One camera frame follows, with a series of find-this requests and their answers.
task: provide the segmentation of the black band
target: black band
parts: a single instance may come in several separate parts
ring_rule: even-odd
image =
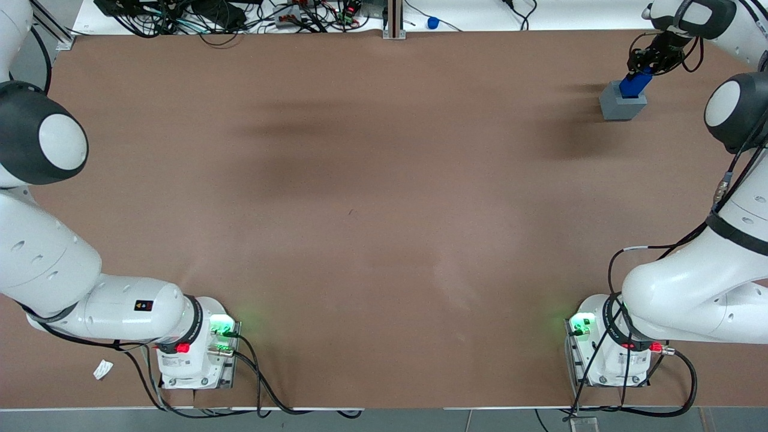
[[[683,20],[683,15],[693,4],[702,5],[712,11],[707,22],[703,24],[694,24]],[[650,22],[657,30],[668,30],[670,26],[679,28],[691,37],[699,36],[705,39],[715,39],[720,37],[733,23],[736,16],[736,3],[731,0],[684,0],[675,15],[665,15],[659,18],[652,18]]]
[[[768,257],[768,241],[760,240],[729,224],[719,214],[710,212],[707,216],[707,227],[722,238],[738,244],[748,251]]]
[[[24,310],[24,312],[26,312],[26,314],[29,315],[29,317],[33,321],[36,321],[38,323],[43,323],[43,324],[49,324],[49,323],[54,323],[56,321],[63,320],[64,317],[66,317],[72,311],[74,311],[74,308],[78,305],[78,303],[75,302],[73,305],[66,307],[63,311],[59,312],[58,314],[56,314],[56,315],[54,315],[52,317],[47,317],[46,318],[46,317],[41,317],[40,315],[36,314],[35,311],[33,311],[30,307],[28,307],[25,304],[19,303],[18,301],[16,301],[16,304],[21,306],[22,310]]]
[[[605,301],[605,303],[603,303],[603,322],[605,323],[605,331],[609,336],[611,336],[611,339],[613,339],[614,342],[624,348],[627,348],[629,351],[645,351],[650,348],[650,341],[638,341],[634,338],[630,338],[626,334],[622,333],[619,327],[616,325],[616,320],[614,320],[613,305],[614,303],[618,302],[618,297],[620,294],[621,293],[614,293],[609,295],[608,299]],[[630,318],[629,314],[626,313],[626,310],[622,310],[621,313],[624,315],[624,323],[628,328],[631,329],[632,335],[643,336],[639,331],[634,333],[635,329],[632,325],[632,318]]]
[[[200,329],[203,327],[203,307],[200,306],[200,302],[195,297],[185,294],[186,298],[192,303],[194,310],[194,316],[192,317],[192,327],[187,330],[178,341],[174,341],[172,344],[155,344],[157,349],[163,351],[165,354],[176,354],[176,345],[178,344],[191,344],[197,339],[197,335],[200,334]]]

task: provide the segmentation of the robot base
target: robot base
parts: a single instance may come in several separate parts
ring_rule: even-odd
[[[592,365],[584,385],[591,387],[622,387],[624,385],[624,375],[627,372],[627,348],[617,344],[610,336],[606,336],[600,350],[595,352],[595,347],[600,343],[605,332],[602,315],[603,305],[607,299],[606,294],[590,296],[581,304],[576,315],[565,321],[568,335],[565,353],[572,372],[571,378],[577,386],[584,378],[584,369],[590,361]],[[620,321],[620,318],[617,319],[617,324],[623,327],[623,321]],[[631,351],[629,358],[627,386],[645,385],[645,377],[650,366],[650,351]]]
[[[603,118],[609,121],[632,120],[634,116],[643,111],[648,100],[645,92],[641,91],[636,98],[624,98],[621,96],[619,84],[621,81],[611,81],[600,95],[600,110]]]
[[[224,307],[210,297],[196,297],[203,308],[201,329],[187,353],[157,351],[163,388],[203,390],[231,388],[238,339],[223,337],[224,331],[238,332],[240,323],[227,315]]]

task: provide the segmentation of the white paper scrap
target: white paper scrap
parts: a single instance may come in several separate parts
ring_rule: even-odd
[[[101,363],[98,364],[98,367],[94,371],[94,378],[97,380],[100,380],[104,377],[104,375],[109,372],[109,370],[114,366],[110,361],[102,360]]]

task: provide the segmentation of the metal bracket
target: metal bracket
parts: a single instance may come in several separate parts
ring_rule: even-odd
[[[404,40],[406,30],[402,27],[402,0],[387,0],[386,28],[383,38],[388,40]]]
[[[400,34],[399,35],[397,35],[395,37],[392,37],[392,36],[389,35],[389,32],[385,30],[384,33],[383,33],[383,37],[384,37],[384,39],[393,39],[393,40],[396,40],[396,41],[401,41],[401,40],[406,38],[406,31],[405,30],[400,30]]]
[[[235,323],[233,332],[239,334],[240,327],[243,325],[241,321]],[[232,338],[232,351],[237,351],[240,347],[240,339],[237,337]],[[237,357],[230,357],[224,361],[224,369],[221,373],[221,379],[219,379],[219,385],[216,388],[232,388],[232,383],[235,378],[235,367],[237,366]]]
[[[35,21],[58,41],[56,51],[71,50],[74,44],[74,37],[69,34],[66,27],[60,25],[53,14],[41,5],[38,0],[29,0],[29,2],[32,6],[32,14],[35,17]]]

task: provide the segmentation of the metal post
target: metal post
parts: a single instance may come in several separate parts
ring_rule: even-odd
[[[406,31],[402,28],[402,0],[387,0],[386,28],[384,39],[405,39]]]
[[[41,5],[37,0],[29,1],[32,5],[32,13],[37,21],[49,35],[56,38],[58,44],[56,45],[56,51],[69,51],[74,44],[74,38],[69,34],[67,29],[60,25],[54,16],[48,12],[48,10]]]

